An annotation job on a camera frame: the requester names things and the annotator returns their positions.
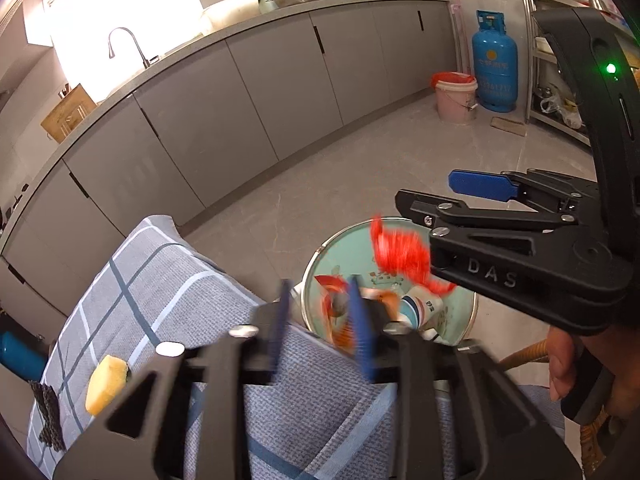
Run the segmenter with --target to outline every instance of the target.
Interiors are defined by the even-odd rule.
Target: storage rack
[[[525,122],[529,122],[530,118],[537,119],[543,123],[560,130],[562,133],[567,134],[580,142],[590,146],[589,137],[584,133],[569,128],[564,123],[557,121],[550,115],[543,114],[537,110],[532,109],[532,95],[534,86],[538,86],[540,79],[540,62],[557,64],[556,56],[541,52],[536,47],[536,37],[540,35],[540,30],[537,23],[533,19],[531,13],[535,10],[548,9],[553,7],[585,7],[583,4],[574,0],[522,0],[524,4],[525,14],[525,26],[527,32],[527,99],[525,109]],[[632,44],[637,46],[636,39],[628,27],[625,27],[621,23],[617,22],[613,18],[603,14],[604,19],[610,23],[616,29],[616,35],[623,40],[625,44]]]

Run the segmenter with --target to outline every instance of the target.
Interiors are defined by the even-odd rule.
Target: sponge
[[[127,382],[127,363],[117,357],[106,355],[89,379],[84,404],[87,412],[98,415]]]

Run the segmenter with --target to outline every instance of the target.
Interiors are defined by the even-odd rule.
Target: red garbage bag
[[[431,77],[431,87],[436,88],[438,81],[445,83],[459,83],[466,84],[472,83],[476,78],[469,74],[463,74],[462,72],[437,72]]]
[[[404,274],[416,285],[428,288],[433,294],[449,294],[456,285],[434,280],[431,276],[431,257],[420,235],[415,231],[385,229],[378,216],[371,223],[371,241],[378,267],[390,274]]]

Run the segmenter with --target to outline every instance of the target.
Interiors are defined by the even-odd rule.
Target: tiled floor
[[[559,132],[527,126],[520,137],[489,126],[478,110],[471,126],[440,122],[434,96],[366,123],[290,165],[186,238],[242,284],[273,299],[281,278],[299,280],[318,246],[335,232],[376,214],[396,214],[401,188],[451,195],[455,168],[499,172],[527,168],[595,179],[590,152]],[[465,198],[470,206],[505,207]],[[497,358],[545,337],[533,318],[481,298],[472,336]],[[548,367],[514,371],[521,383],[548,383]]]

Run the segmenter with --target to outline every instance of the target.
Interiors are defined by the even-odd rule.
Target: window
[[[69,84],[94,101],[142,69],[142,59],[124,30],[135,35],[147,59],[191,40],[199,32],[199,0],[44,0],[53,44]]]

